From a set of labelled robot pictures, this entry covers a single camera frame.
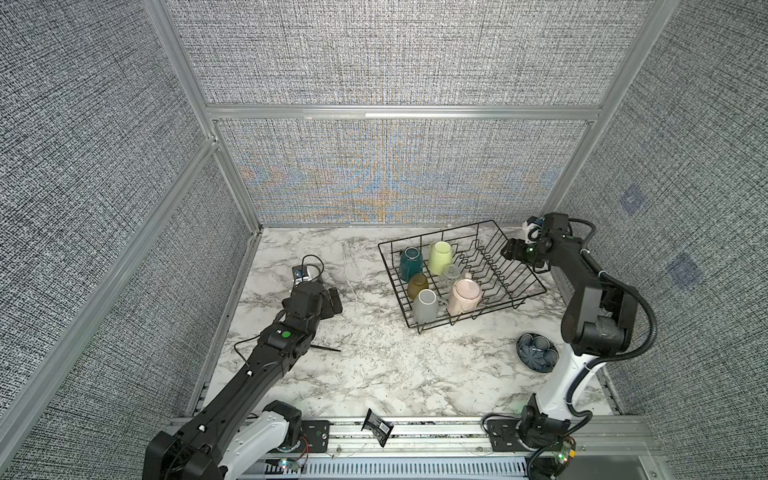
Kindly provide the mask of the pink ceramic mug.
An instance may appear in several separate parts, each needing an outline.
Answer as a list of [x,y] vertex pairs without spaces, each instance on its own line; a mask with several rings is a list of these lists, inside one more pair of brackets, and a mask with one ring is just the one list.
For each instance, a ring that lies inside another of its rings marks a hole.
[[465,273],[451,288],[447,311],[450,316],[469,313],[479,305],[482,297],[481,286],[470,273]]

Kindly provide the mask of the clear glass cup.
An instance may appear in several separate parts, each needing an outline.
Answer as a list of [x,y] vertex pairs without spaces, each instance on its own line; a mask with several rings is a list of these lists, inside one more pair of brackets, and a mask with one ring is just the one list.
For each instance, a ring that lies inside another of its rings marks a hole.
[[452,290],[453,285],[462,278],[462,275],[463,269],[460,266],[456,264],[447,265],[437,282],[439,290],[444,294],[448,294]]

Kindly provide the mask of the light green ceramic mug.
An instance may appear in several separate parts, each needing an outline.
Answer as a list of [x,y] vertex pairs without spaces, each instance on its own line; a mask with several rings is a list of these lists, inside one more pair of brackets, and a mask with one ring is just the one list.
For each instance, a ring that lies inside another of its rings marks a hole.
[[431,244],[427,260],[427,268],[431,275],[440,276],[453,262],[453,251],[450,243],[437,241]]

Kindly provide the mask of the teal mug white inside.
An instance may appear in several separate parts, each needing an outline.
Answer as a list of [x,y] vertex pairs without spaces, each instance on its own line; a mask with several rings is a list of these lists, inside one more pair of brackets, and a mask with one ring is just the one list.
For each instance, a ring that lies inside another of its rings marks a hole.
[[400,256],[399,276],[403,282],[408,283],[415,275],[422,272],[423,256],[420,248],[409,246]]

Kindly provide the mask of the amber glass cup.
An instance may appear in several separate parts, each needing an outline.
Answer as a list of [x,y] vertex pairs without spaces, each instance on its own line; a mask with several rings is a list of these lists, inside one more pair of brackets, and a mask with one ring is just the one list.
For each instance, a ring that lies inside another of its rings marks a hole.
[[407,297],[410,300],[415,300],[419,293],[429,288],[428,278],[423,273],[414,274],[407,285]]

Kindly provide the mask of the cream mug grey handle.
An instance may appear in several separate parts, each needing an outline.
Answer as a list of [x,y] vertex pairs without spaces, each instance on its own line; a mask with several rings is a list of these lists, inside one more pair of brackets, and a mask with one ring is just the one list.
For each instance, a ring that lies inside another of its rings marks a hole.
[[413,304],[413,317],[418,326],[425,326],[438,317],[440,302],[438,295],[431,289],[421,290]]

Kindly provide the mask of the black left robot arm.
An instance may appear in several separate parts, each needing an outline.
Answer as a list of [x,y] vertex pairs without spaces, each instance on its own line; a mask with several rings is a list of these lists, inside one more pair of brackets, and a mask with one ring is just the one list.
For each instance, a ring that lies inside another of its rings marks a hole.
[[295,285],[276,319],[257,336],[245,365],[177,433],[158,433],[144,459],[144,479],[221,478],[219,465],[236,431],[307,353],[319,323],[343,311],[338,290],[319,281]]

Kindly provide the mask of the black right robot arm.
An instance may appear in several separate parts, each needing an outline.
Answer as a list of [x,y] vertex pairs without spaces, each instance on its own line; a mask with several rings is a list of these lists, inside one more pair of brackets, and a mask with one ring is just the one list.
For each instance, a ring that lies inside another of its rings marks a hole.
[[566,214],[548,213],[537,233],[510,239],[500,255],[535,269],[556,267],[573,287],[561,320],[565,346],[544,387],[521,412],[518,437],[531,449],[548,448],[571,434],[586,415],[575,409],[585,384],[600,369],[598,362],[629,347],[638,302],[626,287],[610,283],[591,258],[587,241],[572,233]]

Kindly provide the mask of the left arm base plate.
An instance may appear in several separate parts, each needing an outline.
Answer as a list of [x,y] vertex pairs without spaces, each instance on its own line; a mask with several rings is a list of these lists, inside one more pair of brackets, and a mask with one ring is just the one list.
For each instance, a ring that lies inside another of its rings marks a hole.
[[330,440],[330,427],[328,420],[303,420],[301,431],[293,444],[278,447],[270,451],[270,454],[287,454],[298,456],[301,453],[326,453]]

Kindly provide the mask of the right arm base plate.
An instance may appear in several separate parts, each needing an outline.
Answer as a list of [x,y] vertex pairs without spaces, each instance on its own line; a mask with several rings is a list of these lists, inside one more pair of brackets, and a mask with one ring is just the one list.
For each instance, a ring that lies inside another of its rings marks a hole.
[[519,421],[506,417],[491,417],[484,423],[494,453],[533,453],[536,447],[527,446],[518,435]]

